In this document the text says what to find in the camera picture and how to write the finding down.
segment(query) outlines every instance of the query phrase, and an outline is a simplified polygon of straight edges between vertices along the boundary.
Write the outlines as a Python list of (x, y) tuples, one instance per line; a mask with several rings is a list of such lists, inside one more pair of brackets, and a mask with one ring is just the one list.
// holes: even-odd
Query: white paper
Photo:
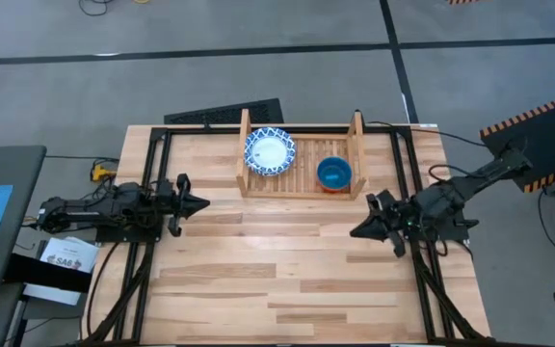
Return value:
[[(98, 250), (98, 247), (76, 237), (67, 237), (65, 240), (51, 238), (40, 261), (90, 273), (95, 265)], [(77, 292), (35, 284), (27, 284), (23, 294), (73, 306), (81, 296)]]

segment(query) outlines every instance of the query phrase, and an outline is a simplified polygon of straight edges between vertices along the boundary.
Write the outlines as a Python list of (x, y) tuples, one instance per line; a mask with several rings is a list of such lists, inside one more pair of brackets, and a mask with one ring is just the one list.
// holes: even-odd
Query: blue patterned plate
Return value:
[(253, 172), (269, 176), (285, 172), (295, 159), (295, 152), (295, 143), (287, 132), (264, 127), (248, 136), (243, 157)]

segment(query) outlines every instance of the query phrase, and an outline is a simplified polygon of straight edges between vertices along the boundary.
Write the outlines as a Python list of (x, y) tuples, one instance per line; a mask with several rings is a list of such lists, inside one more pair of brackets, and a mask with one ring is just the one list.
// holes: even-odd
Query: wooden tabletop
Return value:
[[(141, 181), (150, 129), (128, 127), (118, 184)], [(446, 161), (442, 142), (431, 133), (414, 132), (413, 138), (427, 185), (428, 168)], [(165, 230), (156, 245), (142, 343), (425, 341), (410, 256), (396, 258), (388, 241), (349, 237), (368, 214), (365, 194), (387, 188), (400, 196), (389, 137), (365, 135), (369, 180), (356, 200), (345, 201), (243, 199), (235, 179), (238, 140), (172, 138), (167, 177), (188, 174), (192, 193), (211, 205), (184, 222), (181, 237)], [(401, 149), (409, 173), (404, 143)], [(156, 153), (154, 173), (160, 148)], [(412, 194), (410, 176), (409, 189)], [(100, 250), (96, 269), (109, 249)], [(128, 245), (119, 246), (100, 280), (93, 329), (119, 297), (127, 253)], [(489, 334), (469, 255), (449, 243), (440, 264), (455, 305), (476, 330)], [(131, 334), (135, 304), (133, 298), (124, 336)]]

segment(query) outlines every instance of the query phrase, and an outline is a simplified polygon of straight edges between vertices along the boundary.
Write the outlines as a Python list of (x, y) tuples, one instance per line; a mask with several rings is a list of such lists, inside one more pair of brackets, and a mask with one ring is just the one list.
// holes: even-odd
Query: wooden tray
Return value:
[[(363, 154), (363, 122), (360, 112), (355, 112), (346, 134), (291, 134), (297, 146), (295, 161), (284, 173), (262, 176), (252, 172), (245, 164), (244, 149), (251, 133), (250, 114), (242, 111), (237, 158), (237, 183), (245, 198), (353, 200), (367, 182)], [(349, 187), (340, 193), (325, 193), (321, 188), (316, 169), (328, 156), (340, 156), (353, 169)]]

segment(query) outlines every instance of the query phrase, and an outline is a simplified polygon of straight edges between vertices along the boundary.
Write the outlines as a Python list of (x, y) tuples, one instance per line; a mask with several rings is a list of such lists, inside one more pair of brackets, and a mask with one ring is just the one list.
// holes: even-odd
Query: blue bowl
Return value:
[(335, 193), (348, 187), (353, 178), (353, 170), (346, 160), (328, 157), (318, 164), (316, 175), (324, 190)]

